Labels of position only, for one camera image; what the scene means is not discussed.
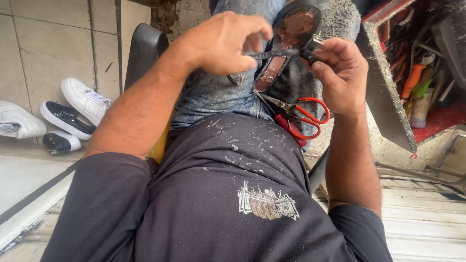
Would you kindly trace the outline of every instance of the t-shirt sleeve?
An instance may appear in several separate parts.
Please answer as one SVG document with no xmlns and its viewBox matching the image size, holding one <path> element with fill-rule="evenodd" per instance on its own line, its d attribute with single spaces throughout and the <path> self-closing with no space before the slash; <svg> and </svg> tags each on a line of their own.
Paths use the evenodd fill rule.
<svg viewBox="0 0 466 262">
<path fill-rule="evenodd" d="M 77 164 L 41 261 L 131 261 L 149 194 L 147 164 L 101 153 Z"/>
<path fill-rule="evenodd" d="M 360 262 L 392 262 L 380 217 L 364 207 L 339 205 L 329 217 Z"/>
</svg>

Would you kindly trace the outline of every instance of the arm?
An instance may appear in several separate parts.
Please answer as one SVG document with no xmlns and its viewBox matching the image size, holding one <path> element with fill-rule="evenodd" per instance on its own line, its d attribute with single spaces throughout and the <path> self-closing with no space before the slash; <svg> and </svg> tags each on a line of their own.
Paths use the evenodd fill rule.
<svg viewBox="0 0 466 262">
<path fill-rule="evenodd" d="M 218 14 L 186 32 L 109 108 L 85 157 L 119 152 L 144 159 L 169 121 L 188 75 L 198 67 L 217 75 L 255 69 L 256 60 L 241 52 L 245 44 L 261 51 L 257 33 L 269 40 L 272 27 L 261 16 L 233 12 Z"/>
<path fill-rule="evenodd" d="M 314 54 L 326 62 L 314 63 L 311 70 L 322 82 L 324 102 L 335 115 L 325 173 L 329 210 L 353 204 L 380 217 L 382 193 L 365 111 L 368 64 L 350 40 L 328 39 Z"/>
</svg>

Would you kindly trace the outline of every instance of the shoe sole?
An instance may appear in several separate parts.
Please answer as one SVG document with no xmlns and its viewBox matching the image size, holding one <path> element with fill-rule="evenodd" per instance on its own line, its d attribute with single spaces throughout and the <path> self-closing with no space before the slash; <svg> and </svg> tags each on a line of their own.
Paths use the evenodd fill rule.
<svg viewBox="0 0 466 262">
<path fill-rule="evenodd" d="M 81 148 L 81 142 L 79 141 L 77 136 L 67 134 L 61 130 L 50 131 L 49 133 L 53 133 L 55 135 L 61 136 L 62 138 L 66 138 L 71 145 L 71 149 L 69 150 L 70 152 Z"/>
<path fill-rule="evenodd" d="M 78 137 L 79 139 L 82 139 L 82 140 L 89 140 L 92 135 L 89 135 L 89 134 L 86 134 L 84 132 L 81 132 L 79 130 L 77 130 L 76 128 L 74 128 L 73 126 L 63 122 L 62 120 L 60 120 L 58 117 L 56 117 L 54 114 L 52 114 L 47 106 L 45 105 L 47 101 L 43 102 L 41 104 L 41 107 L 39 108 L 39 110 L 41 111 L 41 114 L 42 116 L 47 120 L 49 121 L 50 123 L 60 127 L 61 129 L 65 130 L 66 132 L 72 134 L 72 135 L 75 135 L 76 137 Z"/>
<path fill-rule="evenodd" d="M 76 104 L 73 99 L 71 99 L 71 95 L 68 93 L 68 90 L 66 88 L 67 86 L 67 83 L 69 81 L 69 78 L 65 79 L 62 81 L 62 93 L 63 95 L 65 96 L 66 100 L 68 101 L 68 103 L 76 110 L 78 110 L 78 112 L 80 112 L 85 118 L 89 119 L 89 121 L 95 125 L 95 126 L 99 126 L 100 124 L 100 121 L 97 120 L 95 117 L 93 117 L 91 114 L 89 114 L 84 108 L 81 108 L 78 104 Z"/>
<path fill-rule="evenodd" d="M 33 137 L 26 137 L 26 138 L 35 138 L 35 137 L 40 137 L 40 136 L 43 136 L 47 133 L 47 126 L 44 124 L 44 122 L 42 122 L 40 119 L 38 119 L 37 117 L 33 116 L 31 113 L 29 113 L 28 111 L 26 111 L 24 108 L 18 106 L 17 104 L 15 103 L 12 103 L 12 102 L 8 102 L 8 101 L 4 101 L 6 102 L 7 104 L 9 104 L 10 106 L 14 107 L 21 115 L 24 115 L 24 116 L 27 116 L 27 117 L 32 117 L 31 119 L 34 121 L 34 123 L 36 123 L 38 126 L 39 126 L 39 134 L 37 136 L 33 136 Z"/>
</svg>

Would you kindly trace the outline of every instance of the hand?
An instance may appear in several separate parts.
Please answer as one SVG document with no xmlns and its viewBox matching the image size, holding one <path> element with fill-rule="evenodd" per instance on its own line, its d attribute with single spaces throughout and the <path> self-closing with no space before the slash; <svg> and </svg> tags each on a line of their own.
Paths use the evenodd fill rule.
<svg viewBox="0 0 466 262">
<path fill-rule="evenodd" d="M 262 16 L 226 11 L 188 30 L 172 47 L 184 54 L 192 69 L 228 75 L 256 69 L 257 61 L 241 52 L 249 47 L 261 52 L 261 37 L 270 40 L 272 36 L 272 26 Z"/>
<path fill-rule="evenodd" d="M 348 39 L 331 38 L 313 54 L 311 71 L 323 85 L 323 101 L 334 115 L 359 116 L 366 111 L 368 64 L 356 44 Z"/>
</svg>

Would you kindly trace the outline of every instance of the graphic print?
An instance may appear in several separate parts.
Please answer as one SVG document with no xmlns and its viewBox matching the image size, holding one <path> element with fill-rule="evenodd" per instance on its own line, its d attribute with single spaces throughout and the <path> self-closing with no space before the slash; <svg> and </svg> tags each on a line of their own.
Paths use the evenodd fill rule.
<svg viewBox="0 0 466 262">
<path fill-rule="evenodd" d="M 262 192 L 259 188 L 255 190 L 253 187 L 248 187 L 244 181 L 244 186 L 238 190 L 238 200 L 240 201 L 240 212 L 244 214 L 252 212 L 258 217 L 270 220 L 282 216 L 291 217 L 293 220 L 299 218 L 295 201 L 288 194 L 282 195 L 281 192 L 277 197 L 271 188 Z"/>
</svg>

